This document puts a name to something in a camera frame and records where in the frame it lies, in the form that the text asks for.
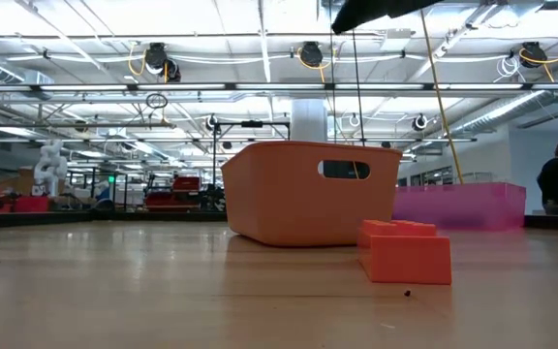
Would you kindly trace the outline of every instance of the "ceiling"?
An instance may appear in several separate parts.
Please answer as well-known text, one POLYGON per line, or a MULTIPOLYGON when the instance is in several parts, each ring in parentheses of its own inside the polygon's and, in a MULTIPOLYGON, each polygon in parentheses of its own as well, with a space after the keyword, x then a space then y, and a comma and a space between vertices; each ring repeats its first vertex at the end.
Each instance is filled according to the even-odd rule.
MULTIPOLYGON (((58 84, 157 82, 158 78, 147 70, 134 76, 128 59, 129 54, 141 56, 153 42, 167 44, 168 54, 178 57, 175 60, 182 83, 319 83, 320 70, 308 69, 291 57, 305 41, 319 42, 326 58, 330 58, 333 48, 335 64, 323 70, 326 82, 432 81, 429 69, 415 74, 426 64, 427 57, 419 13, 366 23, 356 29, 353 40, 352 33, 330 35, 326 8, 319 8, 317 0, 36 0, 33 5, 42 18, 31 14, 19 2, 23 0, 0 0, 0 62, 13 70, 41 72, 58 84), (358 76, 355 49, 356 59, 360 61, 358 76), (100 61, 100 69, 79 54, 81 51, 100 61)), ((502 64, 501 57, 510 51, 518 52, 521 44, 528 41, 539 42, 548 57, 558 57, 558 11, 538 11, 540 1, 522 11, 503 7, 496 16, 475 30, 462 32, 459 40, 455 40, 453 36, 461 32, 478 4, 477 1, 446 1, 425 10, 432 47, 453 42, 440 54, 436 65, 439 81, 509 82, 518 80, 520 74, 527 80, 546 81, 542 69, 521 67, 517 73, 514 70, 514 74, 502 76, 498 67, 502 64)), ((137 59, 130 64, 134 70, 142 67, 137 59)), ((202 95, 200 103, 197 93, 181 92, 177 94, 178 103, 170 103, 160 116, 158 112, 154 115, 158 122, 164 114, 176 128, 149 130, 129 125, 128 136, 144 139, 208 137, 204 123, 211 114, 221 121, 289 121, 291 100, 295 97, 290 93, 240 95, 226 91, 202 95)), ((64 93, 56 96, 75 97, 64 93)), ((38 103, 14 103, 14 100, 22 101, 21 97, 0 95, 0 104, 29 115, 35 121, 39 115, 38 103)), ((353 113, 359 111, 362 111, 364 133, 368 137, 404 137, 413 132, 411 122, 419 113, 432 119, 439 117, 438 102, 432 95, 397 98, 368 95, 359 100, 353 94, 338 96, 334 103, 331 96, 326 97, 329 113, 337 117, 338 126, 346 135, 360 130, 359 125, 353 126, 350 122, 353 113)), ((488 95, 463 97, 443 99, 451 121, 492 100, 488 95)), ((126 98, 117 103, 101 104, 39 102, 43 115, 52 113, 50 122, 81 119, 123 125, 139 122, 139 110, 127 103, 126 98)), ((144 102, 139 102, 139 106, 143 108, 144 102)), ((1 116, 0 122, 10 120, 9 116, 1 116)), ((149 111, 143 116, 146 119, 149 111)), ((70 138, 96 137, 92 130, 85 134, 72 129, 60 131, 59 136, 70 138)), ((229 136, 280 138, 271 128, 255 131, 234 128, 229 136)), ((153 145, 173 157, 187 151, 204 156, 204 150, 190 144, 153 145)), ((230 153, 243 146, 238 144, 230 153)))

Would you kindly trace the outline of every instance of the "pink plastic bin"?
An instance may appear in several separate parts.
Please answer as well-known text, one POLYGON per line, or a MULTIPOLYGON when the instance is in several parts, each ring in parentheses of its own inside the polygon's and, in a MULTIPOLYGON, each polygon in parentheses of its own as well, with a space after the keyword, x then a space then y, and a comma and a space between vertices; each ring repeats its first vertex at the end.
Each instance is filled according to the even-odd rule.
POLYGON ((507 183, 397 188, 393 219, 440 229, 513 230, 524 225, 526 189, 507 183))

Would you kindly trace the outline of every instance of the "orange foam block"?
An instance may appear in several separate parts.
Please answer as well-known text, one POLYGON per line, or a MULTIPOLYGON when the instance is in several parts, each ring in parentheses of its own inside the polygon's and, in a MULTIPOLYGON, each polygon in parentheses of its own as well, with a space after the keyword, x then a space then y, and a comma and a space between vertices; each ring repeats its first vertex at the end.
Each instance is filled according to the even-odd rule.
POLYGON ((358 259, 372 282, 451 284, 448 238, 413 222, 364 221, 358 259))

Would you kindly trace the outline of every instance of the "wooden table surface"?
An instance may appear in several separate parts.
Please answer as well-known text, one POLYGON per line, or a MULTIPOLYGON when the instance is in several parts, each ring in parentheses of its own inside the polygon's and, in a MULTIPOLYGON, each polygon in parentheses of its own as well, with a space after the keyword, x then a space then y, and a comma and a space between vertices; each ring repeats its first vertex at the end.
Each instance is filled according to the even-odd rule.
POLYGON ((0 348, 558 348, 558 232, 449 236, 451 287, 225 223, 0 229, 0 348))

